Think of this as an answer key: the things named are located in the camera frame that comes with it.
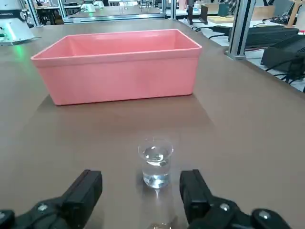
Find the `pink container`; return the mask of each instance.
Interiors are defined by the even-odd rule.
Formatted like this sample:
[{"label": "pink container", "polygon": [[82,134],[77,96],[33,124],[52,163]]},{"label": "pink container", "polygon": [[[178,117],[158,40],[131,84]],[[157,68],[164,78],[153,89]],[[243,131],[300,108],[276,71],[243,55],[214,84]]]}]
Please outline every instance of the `pink container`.
[{"label": "pink container", "polygon": [[186,95],[202,47],[179,30],[70,35],[31,59],[56,105]]}]

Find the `cable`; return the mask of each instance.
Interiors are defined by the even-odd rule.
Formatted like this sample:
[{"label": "cable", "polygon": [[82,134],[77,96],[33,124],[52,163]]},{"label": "cable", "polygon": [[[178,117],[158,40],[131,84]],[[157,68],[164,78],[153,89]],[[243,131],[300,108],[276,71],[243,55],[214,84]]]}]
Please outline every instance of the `cable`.
[{"label": "cable", "polygon": [[287,73],[282,73],[282,74],[275,74],[273,76],[279,76],[279,75],[287,75]]},{"label": "cable", "polygon": [[192,30],[193,30],[193,28],[196,28],[195,31],[199,32],[201,29],[209,29],[210,27],[197,27],[197,26],[193,26]]},{"label": "cable", "polygon": [[266,20],[269,20],[269,19],[272,19],[272,18],[265,18],[265,19],[262,19],[262,22],[260,22],[260,23],[258,23],[258,24],[256,24],[256,25],[254,25],[253,27],[258,26],[258,25],[261,25],[261,24],[265,24],[265,21],[266,21]]},{"label": "cable", "polygon": [[213,37],[221,37],[221,36],[224,36],[224,34],[214,35],[214,36],[209,37],[209,39],[211,39],[211,38],[213,38]]}]

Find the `desk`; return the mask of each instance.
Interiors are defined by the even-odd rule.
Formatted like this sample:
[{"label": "desk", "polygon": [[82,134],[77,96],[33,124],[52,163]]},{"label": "desk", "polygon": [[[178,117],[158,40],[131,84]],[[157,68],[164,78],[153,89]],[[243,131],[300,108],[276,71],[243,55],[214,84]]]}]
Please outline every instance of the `desk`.
[{"label": "desk", "polygon": [[160,13],[158,8],[149,7],[140,8],[138,5],[132,7],[122,7],[122,6],[106,6],[103,9],[95,9],[96,12],[79,12],[68,16],[69,19],[73,18],[86,18],[86,17],[102,17],[102,16],[116,16],[116,15],[136,15],[136,14],[156,14]]},{"label": "desk", "polygon": [[[203,46],[193,95],[56,107],[30,61],[68,34],[157,29],[179,29]],[[168,218],[178,218],[175,229],[185,229],[179,174],[198,168],[215,195],[246,213],[271,208],[293,229],[304,228],[302,93],[247,61],[232,61],[223,47],[177,21],[31,30],[42,38],[0,49],[1,208],[20,214],[61,195],[83,169],[100,169],[103,194],[88,228],[146,229],[165,200]],[[137,145],[151,136],[175,147],[172,184],[158,197],[139,176]]]}]

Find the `black equipment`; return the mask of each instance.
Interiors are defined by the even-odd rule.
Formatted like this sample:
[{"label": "black equipment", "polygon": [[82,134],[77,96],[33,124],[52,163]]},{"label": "black equipment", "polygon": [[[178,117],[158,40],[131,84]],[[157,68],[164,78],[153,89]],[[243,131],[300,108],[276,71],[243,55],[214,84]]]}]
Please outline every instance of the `black equipment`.
[{"label": "black equipment", "polygon": [[67,2],[63,4],[64,6],[78,6],[77,2]]},{"label": "black equipment", "polygon": [[281,25],[251,27],[248,31],[246,48],[266,48],[282,42],[299,33],[297,28],[286,28]]},{"label": "black equipment", "polygon": [[101,172],[84,170],[61,197],[41,201],[18,217],[0,210],[0,228],[82,229],[101,194]]},{"label": "black equipment", "polygon": [[[262,65],[283,72],[289,72],[291,63],[305,58],[305,36],[296,35],[267,48],[263,54]],[[300,72],[305,71],[304,61]]]},{"label": "black equipment", "polygon": [[188,229],[290,229],[274,211],[255,209],[249,216],[233,201],[213,196],[197,169],[181,173],[180,194]]}]

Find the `black cable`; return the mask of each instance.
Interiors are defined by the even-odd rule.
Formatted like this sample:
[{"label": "black cable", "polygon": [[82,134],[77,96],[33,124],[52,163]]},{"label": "black cable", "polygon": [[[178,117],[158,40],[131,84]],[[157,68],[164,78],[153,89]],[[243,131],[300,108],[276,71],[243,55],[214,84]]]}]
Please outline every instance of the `black cable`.
[{"label": "black cable", "polygon": [[287,73],[275,74],[275,75],[273,75],[273,76],[278,76],[278,75],[287,75]]},{"label": "black cable", "polygon": [[213,38],[213,37],[221,37],[221,36],[224,36],[224,34],[214,35],[214,36],[209,37],[209,39],[211,39],[211,38]]},{"label": "black cable", "polygon": [[277,63],[276,65],[272,66],[271,68],[267,68],[265,71],[267,72],[267,71],[269,71],[269,70],[271,70],[271,69],[273,69],[273,68],[275,68],[275,67],[277,67],[277,66],[280,66],[280,65],[282,65],[282,64],[284,64],[284,63],[288,63],[288,62],[297,60],[297,59],[299,59],[299,58],[302,58],[302,59],[303,59],[303,57],[296,57],[296,58],[290,59],[290,60],[288,60],[288,61],[283,61],[283,62]]},{"label": "black cable", "polygon": [[201,29],[208,29],[209,27],[197,27],[197,26],[193,26],[192,30],[195,28],[196,32],[199,32]]},{"label": "black cable", "polygon": [[201,31],[201,29],[208,29],[209,27],[199,27],[198,29],[196,29],[195,31],[196,32],[199,32],[199,31]]}]

